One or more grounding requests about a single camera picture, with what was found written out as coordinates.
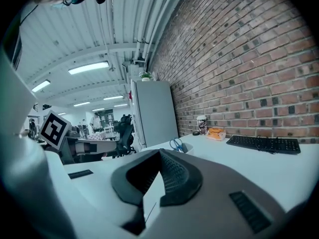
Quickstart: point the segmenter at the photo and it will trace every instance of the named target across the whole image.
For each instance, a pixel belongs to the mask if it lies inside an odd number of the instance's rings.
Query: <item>ceiling light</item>
[[[116,98],[124,98],[123,96],[117,96],[117,97],[111,97],[111,98],[103,98],[103,100],[110,100],[110,99],[116,99]]]
[[[94,109],[94,110],[92,110],[92,111],[93,111],[93,112],[96,112],[96,111],[101,111],[101,110],[104,110],[104,108]]]
[[[43,89],[45,86],[48,86],[50,84],[50,82],[48,80],[45,80],[44,82],[42,82],[40,85],[36,86],[35,88],[32,89],[33,92],[37,92],[40,89]]]
[[[119,106],[127,106],[128,104],[123,104],[123,105],[117,105],[117,106],[114,106],[114,107],[119,107]]]
[[[80,103],[80,104],[74,105],[74,107],[82,106],[82,105],[87,105],[87,104],[89,104],[89,103],[90,103],[90,102]]]
[[[74,69],[70,69],[69,73],[70,74],[78,74],[78,73],[82,73],[82,72],[86,72],[86,71],[91,71],[91,70],[95,70],[95,69],[101,69],[101,68],[106,68],[109,67],[109,62],[101,62],[101,63],[96,63],[96,64],[91,64],[91,65],[87,65],[87,66],[81,66],[78,68],[74,68]]]

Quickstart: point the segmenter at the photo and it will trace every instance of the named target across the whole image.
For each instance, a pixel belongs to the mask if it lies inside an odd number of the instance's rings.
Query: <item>scissors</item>
[[[183,142],[182,142],[182,140],[179,139],[178,137],[176,137],[176,138],[170,140],[170,141],[169,141],[169,144],[170,144],[170,146],[171,146],[174,150],[177,150],[177,151],[179,151],[179,152],[184,153],[183,148],[182,148]]]

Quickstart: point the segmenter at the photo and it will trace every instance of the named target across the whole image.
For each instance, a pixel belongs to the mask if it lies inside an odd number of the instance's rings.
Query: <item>refrigerator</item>
[[[168,82],[131,80],[131,91],[133,125],[139,151],[178,137]]]

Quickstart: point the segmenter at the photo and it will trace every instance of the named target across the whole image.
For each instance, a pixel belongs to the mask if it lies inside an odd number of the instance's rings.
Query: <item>black rubber pad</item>
[[[76,173],[69,173],[69,177],[70,179],[75,179],[75,178],[79,178],[79,177],[83,177],[89,174],[92,174],[93,172],[91,170],[84,170],[84,171],[80,171],[80,172],[76,172]]]

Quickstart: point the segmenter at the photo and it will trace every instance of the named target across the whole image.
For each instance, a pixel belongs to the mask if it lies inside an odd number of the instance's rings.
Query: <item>keyboard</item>
[[[226,143],[237,147],[266,151],[271,154],[300,153],[299,143],[297,139],[261,138],[234,135]]]

